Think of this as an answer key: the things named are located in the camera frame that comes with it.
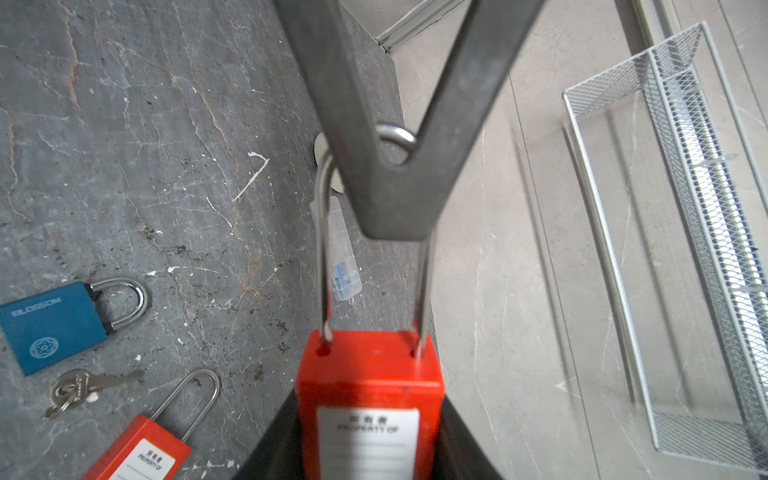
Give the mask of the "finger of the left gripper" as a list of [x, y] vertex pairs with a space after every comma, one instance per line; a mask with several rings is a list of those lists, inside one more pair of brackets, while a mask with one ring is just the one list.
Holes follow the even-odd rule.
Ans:
[[381, 133], [405, 152], [417, 138], [374, 122], [336, 1], [276, 1], [282, 27], [314, 103], [355, 216], [378, 240], [418, 240], [420, 226], [405, 204], [405, 166], [384, 155]]
[[395, 238], [434, 229], [542, 1], [470, 3], [395, 188]]

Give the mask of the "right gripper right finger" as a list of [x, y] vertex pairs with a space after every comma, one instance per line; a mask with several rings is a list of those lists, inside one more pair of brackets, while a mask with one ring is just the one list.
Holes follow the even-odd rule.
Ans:
[[437, 434], [433, 478], [440, 480], [501, 480], [452, 401], [445, 397]]

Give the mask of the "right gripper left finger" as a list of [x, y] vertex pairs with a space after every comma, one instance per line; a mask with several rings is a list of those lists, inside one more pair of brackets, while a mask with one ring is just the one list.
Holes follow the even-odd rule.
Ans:
[[299, 479], [299, 403], [292, 390], [235, 479]]

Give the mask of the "red padlock long shackle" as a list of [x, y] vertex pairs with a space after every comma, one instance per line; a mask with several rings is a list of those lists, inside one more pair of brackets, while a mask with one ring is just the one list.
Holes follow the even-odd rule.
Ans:
[[307, 479], [427, 479], [445, 384], [428, 334], [433, 275], [430, 235], [420, 245], [414, 326], [408, 331], [333, 331], [329, 198], [335, 170], [315, 180], [317, 304], [295, 385]]

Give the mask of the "blue padlock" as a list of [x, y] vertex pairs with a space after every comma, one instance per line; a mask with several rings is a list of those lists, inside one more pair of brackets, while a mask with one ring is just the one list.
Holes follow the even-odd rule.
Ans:
[[[105, 320], [96, 302], [99, 293], [112, 287], [132, 290], [136, 306], [118, 319]], [[148, 306], [148, 290], [130, 278], [75, 282], [3, 304], [1, 329], [22, 374], [29, 377], [105, 341], [141, 318]]]

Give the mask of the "silver hex key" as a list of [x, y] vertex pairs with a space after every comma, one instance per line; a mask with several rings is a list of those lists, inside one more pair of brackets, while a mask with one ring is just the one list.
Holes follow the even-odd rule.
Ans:
[[248, 151], [247, 156], [249, 159], [259, 159], [261, 161], [261, 165], [251, 174], [246, 184], [240, 189], [237, 195], [232, 199], [233, 203], [237, 202], [244, 195], [247, 189], [261, 176], [261, 174], [264, 172], [264, 170], [267, 168], [267, 166], [270, 163], [270, 159], [268, 157], [256, 151]]

